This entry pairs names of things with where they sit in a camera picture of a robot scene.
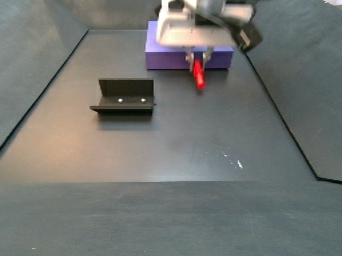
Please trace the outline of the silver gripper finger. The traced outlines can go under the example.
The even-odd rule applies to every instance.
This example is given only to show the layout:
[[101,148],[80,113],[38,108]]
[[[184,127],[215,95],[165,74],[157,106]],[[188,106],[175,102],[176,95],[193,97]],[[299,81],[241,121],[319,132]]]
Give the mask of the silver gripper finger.
[[192,47],[184,47],[184,52],[185,52],[185,61],[188,62],[188,69],[189,69],[189,72],[192,72],[193,61],[195,61]]
[[209,59],[213,52],[213,47],[207,47],[207,50],[203,52],[203,63],[205,64]]

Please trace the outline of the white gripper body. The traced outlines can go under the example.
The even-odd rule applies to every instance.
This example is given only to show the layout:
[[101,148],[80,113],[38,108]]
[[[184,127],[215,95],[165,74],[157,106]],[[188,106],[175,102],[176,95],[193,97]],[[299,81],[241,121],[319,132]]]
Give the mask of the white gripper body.
[[255,7],[227,0],[161,0],[156,41],[163,46],[248,46]]

